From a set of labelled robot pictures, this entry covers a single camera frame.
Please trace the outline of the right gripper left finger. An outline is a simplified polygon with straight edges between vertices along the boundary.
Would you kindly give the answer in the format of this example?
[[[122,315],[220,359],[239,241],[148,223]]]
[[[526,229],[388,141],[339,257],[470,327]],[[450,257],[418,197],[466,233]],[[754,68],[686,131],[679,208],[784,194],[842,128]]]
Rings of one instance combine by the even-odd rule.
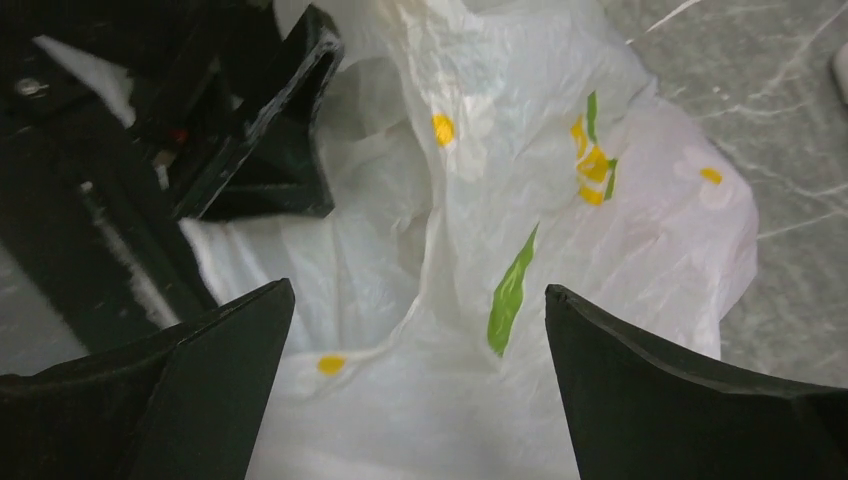
[[[5,479],[242,479],[295,306],[287,279],[201,318],[1,379]]]

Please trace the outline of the white printed plastic bag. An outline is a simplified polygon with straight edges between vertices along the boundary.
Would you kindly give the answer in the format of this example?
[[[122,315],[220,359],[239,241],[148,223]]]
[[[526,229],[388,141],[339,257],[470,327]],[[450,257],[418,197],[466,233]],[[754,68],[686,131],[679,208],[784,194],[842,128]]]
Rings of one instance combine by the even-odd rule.
[[[334,210],[181,226],[213,296],[287,278],[251,479],[574,479],[544,321],[570,287],[718,357],[751,189],[598,1],[323,1]]]

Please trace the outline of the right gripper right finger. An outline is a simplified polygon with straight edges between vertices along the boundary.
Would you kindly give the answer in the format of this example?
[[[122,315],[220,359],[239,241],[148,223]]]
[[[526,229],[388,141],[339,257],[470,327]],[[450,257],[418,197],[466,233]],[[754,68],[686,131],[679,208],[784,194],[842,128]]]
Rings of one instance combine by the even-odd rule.
[[[843,479],[847,392],[698,354],[550,285],[545,324],[584,479]]]

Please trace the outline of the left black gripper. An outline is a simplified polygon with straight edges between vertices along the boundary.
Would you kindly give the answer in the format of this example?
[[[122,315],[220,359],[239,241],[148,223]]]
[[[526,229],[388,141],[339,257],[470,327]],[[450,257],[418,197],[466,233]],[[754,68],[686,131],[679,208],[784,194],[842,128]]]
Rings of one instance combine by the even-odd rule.
[[[182,218],[335,207],[317,116],[344,55],[309,5],[5,1],[1,242],[84,354],[210,309]]]

